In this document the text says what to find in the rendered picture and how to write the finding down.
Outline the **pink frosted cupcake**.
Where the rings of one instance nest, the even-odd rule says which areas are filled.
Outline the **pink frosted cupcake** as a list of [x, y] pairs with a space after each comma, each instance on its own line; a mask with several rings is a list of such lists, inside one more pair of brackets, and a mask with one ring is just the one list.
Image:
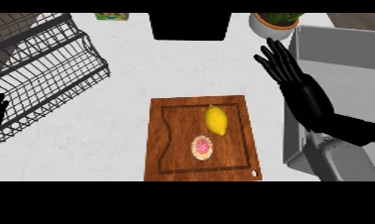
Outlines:
[[198, 161], [207, 161], [214, 153], [211, 139], [205, 136], [198, 136], [190, 144], [190, 153]]

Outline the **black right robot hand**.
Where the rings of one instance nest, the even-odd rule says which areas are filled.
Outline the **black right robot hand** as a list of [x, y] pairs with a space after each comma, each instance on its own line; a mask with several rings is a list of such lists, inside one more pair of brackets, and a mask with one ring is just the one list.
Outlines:
[[375, 123], [335, 112], [317, 81], [303, 72], [282, 42], [267, 38], [261, 53], [264, 56], [254, 55], [254, 59], [279, 85], [288, 109], [304, 129], [359, 147], [375, 143]]

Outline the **green printed box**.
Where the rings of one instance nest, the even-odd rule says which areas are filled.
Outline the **green printed box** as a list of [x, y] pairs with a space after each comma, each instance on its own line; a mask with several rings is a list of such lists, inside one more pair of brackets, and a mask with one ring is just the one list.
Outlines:
[[127, 21], [128, 13], [93, 13], [97, 20]]

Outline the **white potted green plant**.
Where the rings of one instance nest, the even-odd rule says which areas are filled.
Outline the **white potted green plant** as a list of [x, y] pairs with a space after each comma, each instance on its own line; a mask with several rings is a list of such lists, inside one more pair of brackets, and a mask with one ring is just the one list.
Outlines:
[[283, 40], [288, 38], [301, 13], [252, 13], [249, 16], [249, 27], [261, 38]]

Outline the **brown wooden cutting board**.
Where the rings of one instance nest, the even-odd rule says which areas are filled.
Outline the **brown wooden cutting board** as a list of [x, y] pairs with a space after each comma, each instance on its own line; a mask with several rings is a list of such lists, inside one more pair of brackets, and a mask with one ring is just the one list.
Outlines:
[[[210, 107], [227, 116], [224, 135], [205, 124]], [[146, 180], [260, 180], [257, 147], [242, 95], [153, 98], [149, 105]]]

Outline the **black appliance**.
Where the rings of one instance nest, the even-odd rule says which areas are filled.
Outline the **black appliance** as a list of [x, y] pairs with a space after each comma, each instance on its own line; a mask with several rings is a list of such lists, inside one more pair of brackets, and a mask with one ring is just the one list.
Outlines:
[[230, 13], [151, 13], [153, 39], [158, 41], [223, 41]]

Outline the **yellow lemon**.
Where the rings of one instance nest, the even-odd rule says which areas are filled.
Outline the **yellow lemon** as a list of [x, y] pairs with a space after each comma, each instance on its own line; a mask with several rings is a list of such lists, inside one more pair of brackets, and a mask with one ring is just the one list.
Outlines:
[[210, 131], [220, 135], [226, 135], [227, 131], [227, 115], [218, 106], [211, 105], [205, 111], [205, 124]]

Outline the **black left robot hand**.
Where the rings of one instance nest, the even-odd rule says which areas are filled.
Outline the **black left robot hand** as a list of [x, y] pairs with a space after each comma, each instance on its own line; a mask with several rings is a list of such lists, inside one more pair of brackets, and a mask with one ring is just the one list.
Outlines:
[[4, 119], [4, 112], [9, 105], [9, 101], [4, 99], [4, 93], [0, 93], [0, 126]]

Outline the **grey open box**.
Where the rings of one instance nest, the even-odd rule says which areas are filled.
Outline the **grey open box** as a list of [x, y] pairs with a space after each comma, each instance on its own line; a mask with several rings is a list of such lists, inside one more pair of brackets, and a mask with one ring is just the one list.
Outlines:
[[[323, 88], [335, 112], [375, 123], [375, 31], [300, 26], [288, 49], [303, 72]], [[282, 162], [313, 174], [303, 153], [308, 134], [285, 112]], [[363, 150], [375, 166], [375, 143]]]

